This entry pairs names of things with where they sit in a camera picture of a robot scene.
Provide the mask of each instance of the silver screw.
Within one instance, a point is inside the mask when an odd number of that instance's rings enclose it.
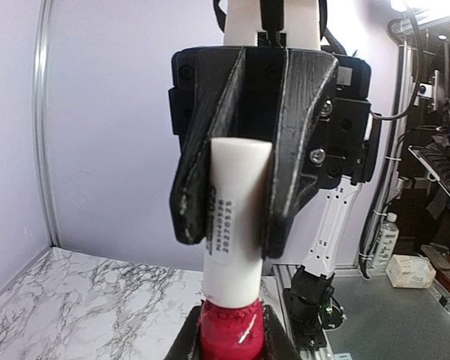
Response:
[[[327,100],[325,102],[325,105],[323,105],[322,112],[320,113],[320,116],[323,118],[328,118],[330,114],[332,114],[333,111],[333,105],[330,100]]]
[[[325,157],[325,150],[322,148],[316,148],[310,152],[310,161],[315,165],[320,165],[323,163],[323,161],[325,161]]]

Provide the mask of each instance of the tube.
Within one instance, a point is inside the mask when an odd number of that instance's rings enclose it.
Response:
[[[261,359],[260,303],[266,176],[272,144],[251,139],[211,140],[208,235],[200,317],[204,359]]]

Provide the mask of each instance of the red bottle body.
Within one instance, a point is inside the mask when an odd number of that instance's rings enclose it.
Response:
[[[204,360],[261,360],[265,339],[260,300],[241,309],[206,301],[200,317]]]

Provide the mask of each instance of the white marble countertop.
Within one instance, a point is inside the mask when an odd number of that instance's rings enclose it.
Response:
[[[0,359],[162,359],[201,282],[197,271],[53,248],[0,295]],[[261,296],[281,314],[273,277]]]

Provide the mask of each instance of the wall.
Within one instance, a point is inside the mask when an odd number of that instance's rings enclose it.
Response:
[[[32,146],[40,3],[0,0],[0,290],[48,246]]]
[[[373,108],[388,114],[393,88],[383,84],[395,80],[397,52],[381,19],[389,4],[377,2],[330,1],[329,23],[369,61]],[[61,244],[201,269],[202,247],[175,240],[168,209],[179,146],[167,90],[175,51],[221,43],[212,2],[56,0],[51,23],[46,135]],[[355,259],[373,192],[368,185],[355,205],[340,263]],[[322,208],[320,195],[297,217],[282,261],[300,261]]]
[[[386,25],[398,13],[390,8],[389,1],[367,0],[328,0],[328,27],[334,36],[345,46],[349,55],[356,50],[357,56],[364,59],[372,68],[370,94],[368,100],[373,111],[391,115],[395,95],[395,77],[397,73],[398,48],[387,33]],[[370,183],[363,190],[353,206],[337,254],[337,264],[350,266],[356,261],[360,235],[371,200],[377,188],[383,154],[388,138],[389,124],[382,127],[382,139],[376,170]],[[308,239],[317,233],[316,224],[325,206],[325,191],[321,191],[298,214],[282,263],[300,263]]]

